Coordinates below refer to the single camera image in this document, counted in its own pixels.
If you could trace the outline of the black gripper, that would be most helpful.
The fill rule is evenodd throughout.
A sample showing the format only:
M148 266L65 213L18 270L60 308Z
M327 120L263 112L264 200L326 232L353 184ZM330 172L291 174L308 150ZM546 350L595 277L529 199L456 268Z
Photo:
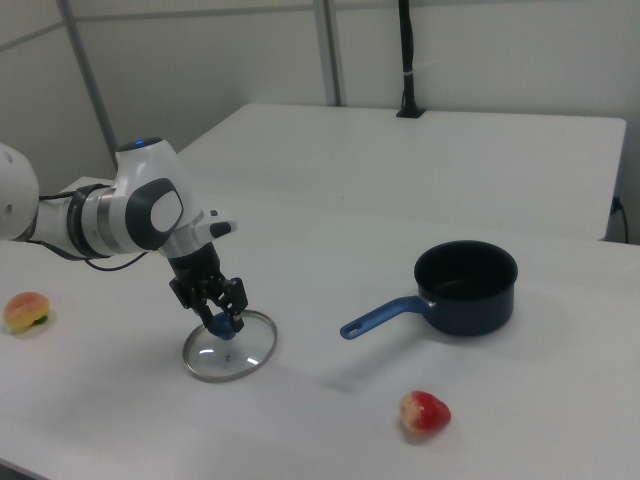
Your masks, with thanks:
M242 315L248 300L242 280L227 279L220 270L220 259L212 243L197 251L177 258L169 264L174 278L169 286L184 309L192 310L205 328L211 326L213 314L208 306L211 300L218 306L224 319L223 332L239 332L244 327Z

